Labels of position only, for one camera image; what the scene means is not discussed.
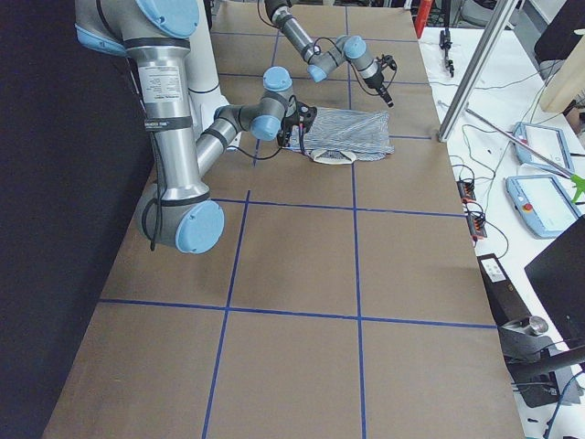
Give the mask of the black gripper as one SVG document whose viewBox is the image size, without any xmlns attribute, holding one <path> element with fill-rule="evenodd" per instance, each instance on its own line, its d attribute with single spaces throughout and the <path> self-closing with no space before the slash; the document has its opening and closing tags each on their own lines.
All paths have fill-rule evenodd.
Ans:
<svg viewBox="0 0 585 439">
<path fill-rule="evenodd" d="M 394 102 L 384 85 L 384 76 L 382 73 L 377 72 L 368 78 L 364 77 L 363 80 L 367 87 L 374 90 L 389 108 L 394 106 Z"/>
<path fill-rule="evenodd" d="M 307 125 L 304 122 L 305 116 L 307 115 L 306 105 L 301 103 L 295 104 L 295 111 L 292 115 L 285 116 L 281 123 L 281 129 L 277 133 L 277 144 L 279 147 L 286 147 L 290 143 L 293 127 L 297 126 L 300 129 L 299 141 L 303 144 L 303 138 L 306 133 Z"/>
</svg>

